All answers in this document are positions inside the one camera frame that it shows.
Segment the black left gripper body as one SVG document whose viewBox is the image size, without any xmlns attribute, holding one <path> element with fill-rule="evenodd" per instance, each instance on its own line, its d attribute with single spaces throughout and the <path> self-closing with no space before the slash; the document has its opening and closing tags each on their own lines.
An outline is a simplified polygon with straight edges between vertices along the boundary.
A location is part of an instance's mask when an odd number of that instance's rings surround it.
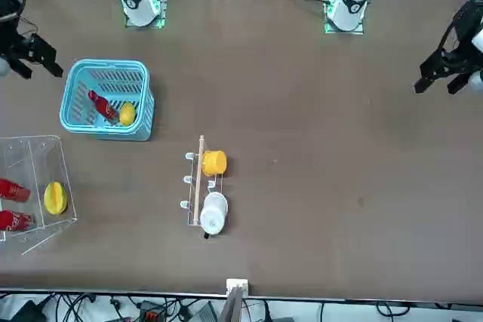
<svg viewBox="0 0 483 322">
<path fill-rule="evenodd" d="M 453 21 L 462 56 L 482 57 L 482 2 L 466 2 Z"/>
</svg>

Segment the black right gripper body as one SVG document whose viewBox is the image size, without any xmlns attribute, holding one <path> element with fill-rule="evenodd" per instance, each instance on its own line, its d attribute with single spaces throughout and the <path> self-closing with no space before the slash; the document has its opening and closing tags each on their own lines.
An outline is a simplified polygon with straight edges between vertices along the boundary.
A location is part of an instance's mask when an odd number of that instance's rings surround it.
<svg viewBox="0 0 483 322">
<path fill-rule="evenodd" d="M 1 56 L 5 59 L 24 59 L 26 38 L 18 31 L 21 3 L 1 0 Z"/>
</svg>

